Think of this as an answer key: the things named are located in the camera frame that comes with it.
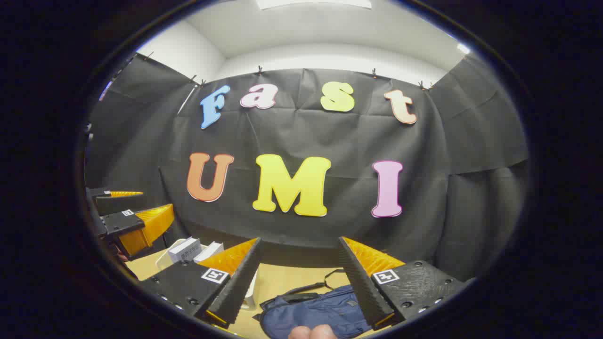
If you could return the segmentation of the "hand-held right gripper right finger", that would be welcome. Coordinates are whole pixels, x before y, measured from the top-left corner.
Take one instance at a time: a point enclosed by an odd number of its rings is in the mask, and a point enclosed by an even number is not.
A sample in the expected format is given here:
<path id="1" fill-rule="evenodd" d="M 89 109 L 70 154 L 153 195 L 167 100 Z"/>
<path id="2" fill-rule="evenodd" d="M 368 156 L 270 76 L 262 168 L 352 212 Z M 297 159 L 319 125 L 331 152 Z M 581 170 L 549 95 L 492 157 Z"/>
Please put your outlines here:
<path id="1" fill-rule="evenodd" d="M 405 263 L 347 237 L 340 237 L 339 243 L 341 266 L 365 320 L 375 331 L 422 317 L 473 283 L 424 260 Z"/>

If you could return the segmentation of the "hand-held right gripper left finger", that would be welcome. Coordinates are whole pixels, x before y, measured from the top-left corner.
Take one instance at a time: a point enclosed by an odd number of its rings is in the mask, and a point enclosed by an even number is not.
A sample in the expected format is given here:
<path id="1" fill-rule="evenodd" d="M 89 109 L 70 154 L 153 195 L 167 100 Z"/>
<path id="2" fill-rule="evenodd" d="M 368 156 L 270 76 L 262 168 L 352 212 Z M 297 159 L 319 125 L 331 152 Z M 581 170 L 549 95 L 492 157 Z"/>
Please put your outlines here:
<path id="1" fill-rule="evenodd" d="M 179 313 L 226 329 L 236 321 L 262 254 L 263 241 L 252 238 L 198 263 L 181 260 L 139 286 Z"/>

